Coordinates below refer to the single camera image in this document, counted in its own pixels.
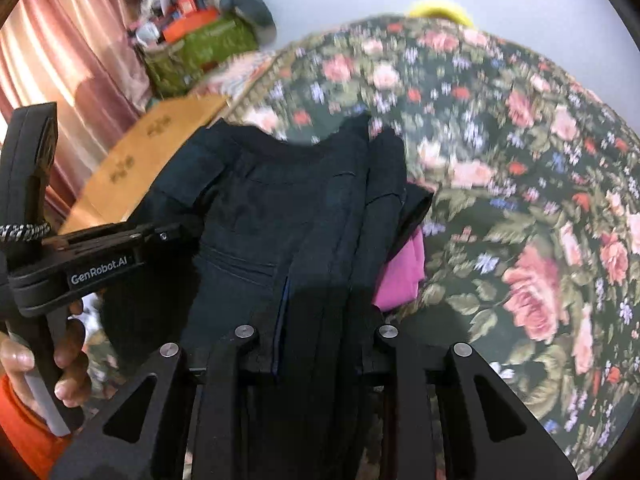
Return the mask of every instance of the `sleeve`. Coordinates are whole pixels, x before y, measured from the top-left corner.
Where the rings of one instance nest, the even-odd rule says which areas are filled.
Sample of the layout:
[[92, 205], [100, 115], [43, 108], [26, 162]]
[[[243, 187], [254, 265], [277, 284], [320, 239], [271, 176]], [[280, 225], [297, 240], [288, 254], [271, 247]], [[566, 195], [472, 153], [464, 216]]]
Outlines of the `sleeve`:
[[0, 378], [0, 427], [25, 464], [46, 480], [55, 461], [71, 440], [56, 437], [47, 425], [18, 399], [7, 375]]

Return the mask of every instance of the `finger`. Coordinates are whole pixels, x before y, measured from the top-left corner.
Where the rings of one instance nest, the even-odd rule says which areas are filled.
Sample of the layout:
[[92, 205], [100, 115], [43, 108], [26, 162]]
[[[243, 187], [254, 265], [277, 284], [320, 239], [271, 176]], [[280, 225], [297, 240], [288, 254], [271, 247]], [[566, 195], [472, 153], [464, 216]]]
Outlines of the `finger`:
[[68, 408], [76, 408], [81, 406], [91, 397], [91, 379], [88, 376], [84, 378], [84, 383], [74, 392], [68, 399], [63, 400], [63, 404]]
[[9, 338], [0, 342], [0, 362], [7, 373], [28, 372], [35, 366], [33, 353]]
[[33, 394], [24, 379], [24, 373], [34, 367], [33, 353], [21, 344], [4, 336], [0, 338], [0, 362], [9, 377], [15, 395], [29, 409], [36, 411]]
[[53, 352], [53, 359], [58, 368], [68, 367], [84, 345], [84, 325], [79, 319], [70, 319], [66, 324], [66, 333], [60, 338]]
[[71, 399], [85, 382], [88, 366], [89, 358], [85, 353], [80, 353], [78, 357], [65, 368], [62, 377], [60, 377], [56, 383], [56, 397], [60, 400]]
[[84, 304], [82, 304], [82, 300], [74, 301], [69, 305], [69, 312], [74, 316], [80, 316], [84, 311]]

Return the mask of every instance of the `cardboard box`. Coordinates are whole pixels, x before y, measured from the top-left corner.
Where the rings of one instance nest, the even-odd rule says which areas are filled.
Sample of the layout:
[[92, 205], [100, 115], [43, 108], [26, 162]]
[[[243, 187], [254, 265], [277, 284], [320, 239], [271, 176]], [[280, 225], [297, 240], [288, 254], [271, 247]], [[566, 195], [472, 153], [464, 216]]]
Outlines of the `cardboard box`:
[[168, 99], [126, 133], [84, 186], [60, 234], [126, 220], [174, 153], [226, 106], [226, 96]]

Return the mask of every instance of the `pink curtain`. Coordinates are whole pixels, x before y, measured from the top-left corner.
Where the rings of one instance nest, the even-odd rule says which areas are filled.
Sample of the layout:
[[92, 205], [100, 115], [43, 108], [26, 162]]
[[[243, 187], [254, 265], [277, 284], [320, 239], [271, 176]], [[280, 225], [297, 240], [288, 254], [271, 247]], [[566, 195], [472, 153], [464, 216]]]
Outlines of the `pink curtain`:
[[0, 112], [58, 103], [59, 139], [47, 201], [64, 218], [85, 181], [150, 96], [128, 46], [126, 0], [20, 0], [0, 30]]

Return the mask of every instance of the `clothing pile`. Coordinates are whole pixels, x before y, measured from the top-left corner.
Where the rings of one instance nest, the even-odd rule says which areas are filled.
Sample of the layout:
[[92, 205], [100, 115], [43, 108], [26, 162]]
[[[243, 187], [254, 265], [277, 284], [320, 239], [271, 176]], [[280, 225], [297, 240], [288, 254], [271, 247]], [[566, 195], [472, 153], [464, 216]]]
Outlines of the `clothing pile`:
[[201, 128], [129, 219], [196, 215], [204, 230], [195, 254], [105, 294], [102, 321], [123, 362], [169, 340], [197, 355], [255, 316], [274, 320], [260, 338], [277, 380], [248, 410], [251, 478], [354, 478], [371, 421], [362, 343], [383, 321], [374, 295], [388, 309], [415, 297], [423, 276], [393, 280], [398, 267], [422, 267], [415, 233], [431, 193], [407, 183], [392, 129], [369, 140], [369, 119], [347, 118], [314, 146], [224, 121]]

